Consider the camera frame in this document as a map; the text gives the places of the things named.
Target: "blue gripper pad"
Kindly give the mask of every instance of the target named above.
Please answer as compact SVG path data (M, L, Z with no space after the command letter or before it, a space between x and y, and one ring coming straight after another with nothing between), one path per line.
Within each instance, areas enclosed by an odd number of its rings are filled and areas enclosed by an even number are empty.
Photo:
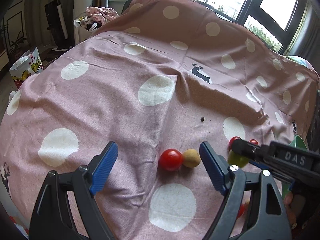
M214 188L226 196L231 186L227 161L223 161L208 142L200 144L199 153Z
M102 157L92 173L92 184L89 187L92 196L103 189L110 171L118 158L118 145L115 142L108 143L100 155Z

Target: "potted plant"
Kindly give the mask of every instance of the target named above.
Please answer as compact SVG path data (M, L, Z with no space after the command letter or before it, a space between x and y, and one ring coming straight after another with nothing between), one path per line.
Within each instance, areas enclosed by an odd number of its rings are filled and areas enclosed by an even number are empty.
M24 44L24 41L27 40L27 38L19 38L20 33L18 33L17 39L16 41L12 41L12 45L10 46L9 49L9 55L12 59L12 61L16 61L17 59L19 59L19 57L23 54L23 50L21 49L21 44Z

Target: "yellow ball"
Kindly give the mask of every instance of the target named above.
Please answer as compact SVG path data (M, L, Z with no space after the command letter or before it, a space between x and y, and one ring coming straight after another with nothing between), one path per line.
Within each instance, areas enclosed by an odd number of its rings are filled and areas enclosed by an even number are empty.
M243 157L239 154L236 154L232 150L230 150L228 155L228 164L229 165L237 165L239 168L243 168L249 163L249 159Z
M183 165L188 168L194 168L201 162L199 153L195 149L188 149L183 154Z

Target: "red cherry tomato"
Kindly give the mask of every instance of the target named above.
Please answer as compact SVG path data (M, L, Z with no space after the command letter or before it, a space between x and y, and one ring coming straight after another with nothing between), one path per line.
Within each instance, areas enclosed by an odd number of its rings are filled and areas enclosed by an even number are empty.
M167 171L176 171L180 168L182 162L182 154L175 149L165 150L159 159L160 167Z
M253 144L256 144L256 145L259 145L258 141L255 140L255 139L251 139L249 142L253 143Z
M245 210L244 205L241 203L240 208L239 208L239 212L237 215L237 219L243 215L244 210Z
M233 143L235 140L237 140L237 139L241 139L241 138L238 137L238 136L234 136L234 137L232 137L232 138L230 139L229 145L228 145L228 149L229 149L229 150L231 150L231 145L232 145L232 143Z

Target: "metal screw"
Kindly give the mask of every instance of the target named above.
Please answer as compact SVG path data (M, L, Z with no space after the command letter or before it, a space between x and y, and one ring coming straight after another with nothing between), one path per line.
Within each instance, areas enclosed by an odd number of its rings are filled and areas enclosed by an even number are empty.
M239 170L239 167L237 165L231 165L230 170L237 171L237 170Z
M52 177L52 176L56 175L56 171L49 171L48 174L49 174L50 177Z
M88 169L88 166L87 165L81 165L79 167L79 171L86 171Z
M267 170L263 170L262 171L262 174L266 177L270 176L270 171L267 171Z

